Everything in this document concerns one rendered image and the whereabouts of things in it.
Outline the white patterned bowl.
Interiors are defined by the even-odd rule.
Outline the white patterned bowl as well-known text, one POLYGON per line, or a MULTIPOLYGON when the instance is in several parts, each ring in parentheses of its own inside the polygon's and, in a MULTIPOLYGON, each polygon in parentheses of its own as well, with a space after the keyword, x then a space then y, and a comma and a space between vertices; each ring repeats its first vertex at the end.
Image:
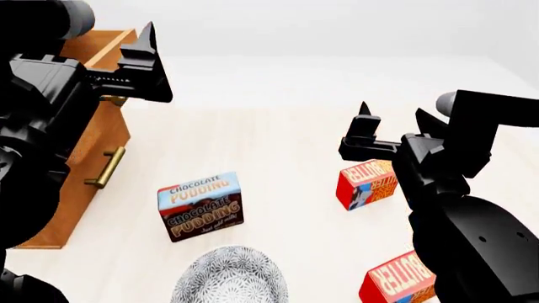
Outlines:
POLYGON ((290 303, 284 274, 257 249, 226 246, 198 257, 169 303, 290 303))

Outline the chocolate pudding box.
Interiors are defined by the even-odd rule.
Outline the chocolate pudding box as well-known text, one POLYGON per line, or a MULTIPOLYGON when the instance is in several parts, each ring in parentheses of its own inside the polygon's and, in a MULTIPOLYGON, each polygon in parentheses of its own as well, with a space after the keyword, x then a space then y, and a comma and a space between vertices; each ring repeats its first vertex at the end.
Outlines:
POLYGON ((171 242, 244 223, 242 193, 235 172, 159 189, 157 209, 171 242))

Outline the open wooden drawer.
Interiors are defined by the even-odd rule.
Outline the open wooden drawer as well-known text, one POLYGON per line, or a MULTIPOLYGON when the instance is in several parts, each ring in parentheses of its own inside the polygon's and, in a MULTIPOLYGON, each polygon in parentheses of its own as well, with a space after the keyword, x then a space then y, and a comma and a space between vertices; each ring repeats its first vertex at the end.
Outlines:
POLYGON ((117 70, 120 47, 137 40, 135 29, 90 30, 85 35, 67 40, 60 56, 78 60, 85 67, 117 70))

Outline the wooden cabinet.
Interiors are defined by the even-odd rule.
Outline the wooden cabinet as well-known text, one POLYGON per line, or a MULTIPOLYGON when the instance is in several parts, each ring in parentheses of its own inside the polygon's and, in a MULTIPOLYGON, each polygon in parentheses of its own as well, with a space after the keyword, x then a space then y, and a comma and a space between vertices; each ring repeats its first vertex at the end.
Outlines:
POLYGON ((90 205, 99 189, 85 185, 86 178, 97 178, 107 161, 105 151, 125 146, 131 135, 120 107, 101 102, 78 141, 67 165, 71 169, 60 192, 55 215, 35 237, 18 245, 17 249, 60 249, 90 205))

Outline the red butter box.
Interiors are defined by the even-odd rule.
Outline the red butter box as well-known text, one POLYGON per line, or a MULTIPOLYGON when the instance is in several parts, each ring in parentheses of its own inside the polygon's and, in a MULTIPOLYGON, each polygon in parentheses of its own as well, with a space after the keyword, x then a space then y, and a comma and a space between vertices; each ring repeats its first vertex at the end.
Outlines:
POLYGON ((370 160, 339 172, 336 197, 347 211, 394 194, 398 179, 391 161, 370 160))
POLYGON ((358 295, 362 303, 423 303, 435 297, 434 284, 413 250, 370 269, 358 295))

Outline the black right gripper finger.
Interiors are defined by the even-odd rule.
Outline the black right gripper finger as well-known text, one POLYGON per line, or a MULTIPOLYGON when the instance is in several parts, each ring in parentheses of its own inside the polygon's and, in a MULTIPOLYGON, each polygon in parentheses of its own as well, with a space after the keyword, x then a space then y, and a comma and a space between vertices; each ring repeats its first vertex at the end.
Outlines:
POLYGON ((366 102, 361 103, 359 113, 351 120, 345 138, 372 143, 376 140, 376 130, 381 118, 372 115, 366 102))
POLYGON ((444 140, 448 133, 448 124, 418 108, 415 112, 419 133, 416 136, 444 140))

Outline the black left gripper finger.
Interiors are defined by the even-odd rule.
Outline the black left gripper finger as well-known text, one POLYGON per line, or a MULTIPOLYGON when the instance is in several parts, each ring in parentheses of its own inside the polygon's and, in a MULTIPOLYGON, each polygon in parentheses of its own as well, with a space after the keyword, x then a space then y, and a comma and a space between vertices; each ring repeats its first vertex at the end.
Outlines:
POLYGON ((139 98, 156 103, 171 103, 172 89, 157 52, 157 38, 153 22, 148 22, 136 42, 120 47, 118 76, 120 96, 139 98))

